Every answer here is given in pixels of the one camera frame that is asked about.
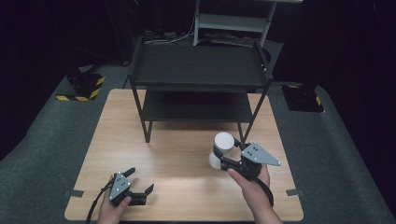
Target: metal frame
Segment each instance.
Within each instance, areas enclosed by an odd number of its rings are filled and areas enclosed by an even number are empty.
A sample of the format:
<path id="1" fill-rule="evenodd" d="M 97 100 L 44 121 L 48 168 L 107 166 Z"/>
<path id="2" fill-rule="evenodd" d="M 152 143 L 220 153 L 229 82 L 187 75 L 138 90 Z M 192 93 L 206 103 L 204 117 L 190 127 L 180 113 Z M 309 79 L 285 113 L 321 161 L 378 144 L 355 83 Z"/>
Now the metal frame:
<path id="1" fill-rule="evenodd" d="M 142 104 L 140 102 L 140 99 L 139 99 L 139 96 L 137 94 L 136 85 L 133 82 L 134 69 L 136 67 L 137 58 L 138 58 L 139 53 L 140 53 L 141 45 L 142 45 L 142 37 L 139 36 L 139 38 L 137 40 L 137 46 L 135 48 L 135 53 L 134 53 L 134 56 L 132 58 L 131 65 L 130 65 L 130 68 L 129 68 L 128 78 L 129 78 L 129 80 L 131 82 L 131 88 L 132 88 L 132 92 L 134 94 L 134 100 L 136 102 L 137 111 L 138 111 L 138 114 L 139 114 L 139 117 L 140 117 L 140 121 L 141 121 L 141 124 L 142 124 L 143 133 L 145 135 L 145 140 L 148 143 L 150 141 L 150 137 L 151 137 L 151 130 L 152 130 L 153 121 L 145 119 L 145 116 L 143 114 L 143 108 L 142 108 L 143 106 L 142 106 Z M 259 54 L 260 60 L 262 62 L 262 69 L 264 71 L 263 79 L 266 82 L 262 86 L 262 96 L 261 96 L 258 104 L 256 105 L 256 108 L 255 108 L 255 110 L 254 110 L 254 112 L 253 112 L 253 114 L 252 114 L 252 116 L 250 118 L 250 121 L 249 121 L 248 126 L 247 126 L 247 130 L 245 131 L 245 133 L 243 133 L 241 122 L 239 122 L 239 121 L 236 122 L 237 126 L 238 126 L 239 136 L 240 136 L 241 142 L 243 142 L 243 143 L 245 143 L 247 138 L 248 138 L 248 134 L 250 133 L 250 130 L 251 130 L 252 126 L 253 126 L 254 120 L 256 119 L 260 108 L 262 107 L 262 102 L 263 102 L 263 100 L 264 100 L 264 98 L 265 98 L 265 96 L 266 96 L 266 94 L 268 92 L 268 89 L 270 88 L 271 83 L 273 81 L 272 73 L 268 69 L 268 62 L 265 59 L 265 56 L 264 56 L 264 54 L 262 52 L 262 47 L 260 46 L 258 41 L 255 42 L 253 48 Z"/>

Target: wooden table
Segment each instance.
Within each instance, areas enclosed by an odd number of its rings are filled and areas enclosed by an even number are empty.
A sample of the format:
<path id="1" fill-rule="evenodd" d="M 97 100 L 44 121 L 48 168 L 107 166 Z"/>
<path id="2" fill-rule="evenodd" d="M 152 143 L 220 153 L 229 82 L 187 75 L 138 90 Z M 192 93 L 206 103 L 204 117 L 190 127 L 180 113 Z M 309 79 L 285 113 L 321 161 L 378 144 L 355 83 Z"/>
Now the wooden table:
<path id="1" fill-rule="evenodd" d="M 138 93 L 143 99 L 145 91 Z M 259 94 L 249 95 L 252 105 L 259 98 Z M 122 220 L 253 220 L 239 186 L 208 162 L 215 135 L 228 132 L 238 136 L 236 124 L 156 122 L 149 143 L 141 128 L 132 91 L 111 91 L 75 185 L 75 190 L 84 193 L 70 198 L 64 213 L 67 219 L 85 220 L 109 177 L 135 167 L 136 172 L 128 177 L 131 191 L 143 192 L 151 184 L 155 187 L 147 204 L 127 208 Z M 267 98 L 247 142 L 258 142 L 282 162 L 281 166 L 269 166 L 274 208 L 284 221 L 301 220 L 304 215 L 298 196 L 286 192 L 295 186 Z M 238 160 L 239 148 L 233 148 L 231 156 Z M 92 219 L 97 219 L 99 205 Z"/>

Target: black wall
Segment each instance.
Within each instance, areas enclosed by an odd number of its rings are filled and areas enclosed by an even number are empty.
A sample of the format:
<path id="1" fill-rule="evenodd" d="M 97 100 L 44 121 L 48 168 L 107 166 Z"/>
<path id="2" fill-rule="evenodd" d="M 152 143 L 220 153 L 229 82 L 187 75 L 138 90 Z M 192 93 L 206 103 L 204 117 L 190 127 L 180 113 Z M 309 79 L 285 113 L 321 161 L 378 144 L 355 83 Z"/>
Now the black wall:
<path id="1" fill-rule="evenodd" d="M 274 70 L 275 80 L 315 80 L 330 94 L 393 214 L 395 11 L 389 0 L 304 0 Z"/>
<path id="2" fill-rule="evenodd" d="M 37 1 L 2 1 L 0 159 L 27 129 L 63 78 L 60 42 Z"/>
<path id="3" fill-rule="evenodd" d="M 0 2 L 0 160 L 26 135 L 61 80 L 133 54 L 133 1 Z"/>

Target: white cylinder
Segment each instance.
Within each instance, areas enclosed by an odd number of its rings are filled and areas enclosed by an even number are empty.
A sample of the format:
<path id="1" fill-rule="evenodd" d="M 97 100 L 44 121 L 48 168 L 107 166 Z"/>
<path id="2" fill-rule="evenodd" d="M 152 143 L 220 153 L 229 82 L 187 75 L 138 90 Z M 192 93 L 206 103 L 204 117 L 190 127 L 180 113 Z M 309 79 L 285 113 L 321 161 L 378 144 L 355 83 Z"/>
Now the white cylinder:
<path id="1" fill-rule="evenodd" d="M 229 133 L 218 133 L 215 137 L 215 147 L 220 150 L 224 156 L 228 157 L 233 149 L 234 139 Z M 209 163 L 215 169 L 221 168 L 220 159 L 216 157 L 213 150 L 209 153 Z"/>

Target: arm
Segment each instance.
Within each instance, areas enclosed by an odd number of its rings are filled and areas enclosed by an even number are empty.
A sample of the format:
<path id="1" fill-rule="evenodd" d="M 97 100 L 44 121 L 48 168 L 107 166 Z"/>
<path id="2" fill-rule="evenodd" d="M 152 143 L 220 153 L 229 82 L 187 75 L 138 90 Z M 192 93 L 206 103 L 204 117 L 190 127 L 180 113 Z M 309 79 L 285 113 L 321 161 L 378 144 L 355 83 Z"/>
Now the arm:
<path id="1" fill-rule="evenodd" d="M 233 169 L 229 169 L 228 174 L 241 187 L 247 206 L 250 208 L 256 224 L 282 223 L 279 216 L 268 200 L 267 195 L 262 191 L 260 185 L 250 182 Z M 266 165 L 262 166 L 259 179 L 270 187 L 270 176 Z"/>
<path id="2" fill-rule="evenodd" d="M 118 224 L 123 211 L 128 207 L 131 197 L 125 197 L 119 206 L 115 207 L 110 199 L 110 189 L 105 191 L 105 195 L 100 206 L 98 224 Z"/>

